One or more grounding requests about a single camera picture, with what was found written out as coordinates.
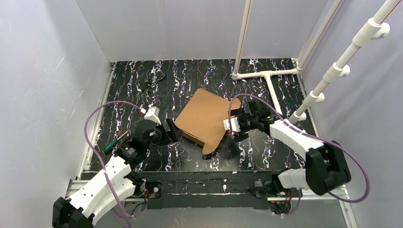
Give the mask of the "brown cardboard box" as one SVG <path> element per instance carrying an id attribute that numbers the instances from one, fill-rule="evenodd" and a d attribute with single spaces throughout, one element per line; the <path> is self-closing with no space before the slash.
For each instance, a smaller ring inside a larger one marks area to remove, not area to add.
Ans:
<path id="1" fill-rule="evenodd" d="M 198 89 L 175 119 L 185 138 L 202 146 L 202 154 L 213 153 L 226 130 L 230 101 L 204 89 Z"/>

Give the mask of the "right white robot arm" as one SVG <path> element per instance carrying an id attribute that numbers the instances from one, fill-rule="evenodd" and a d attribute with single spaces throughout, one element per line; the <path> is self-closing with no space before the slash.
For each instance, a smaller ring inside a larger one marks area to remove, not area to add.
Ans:
<path id="1" fill-rule="evenodd" d="M 249 131 L 259 130 L 291 148 L 305 162 L 303 168 L 275 172 L 269 181 L 257 183 L 250 192 L 280 193 L 299 188 L 321 196 L 351 181 L 344 153 L 336 142 L 320 142 L 306 136 L 288 120 L 280 120 L 261 101 L 252 100 L 248 105 L 250 112 L 234 109 L 223 120 L 224 129 L 233 134 L 234 140 L 243 141 L 249 138 Z"/>

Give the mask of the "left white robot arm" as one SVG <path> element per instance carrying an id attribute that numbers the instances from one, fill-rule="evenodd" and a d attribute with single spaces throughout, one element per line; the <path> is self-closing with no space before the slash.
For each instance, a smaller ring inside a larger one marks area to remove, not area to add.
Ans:
<path id="1" fill-rule="evenodd" d="M 92 228 L 113 207 L 135 194 L 141 195 L 145 178 L 135 171 L 149 149 L 178 142 L 183 132 L 170 118 L 168 130 L 152 120 L 142 120 L 122 138 L 105 169 L 99 171 L 81 189 L 53 205 L 52 227 Z"/>

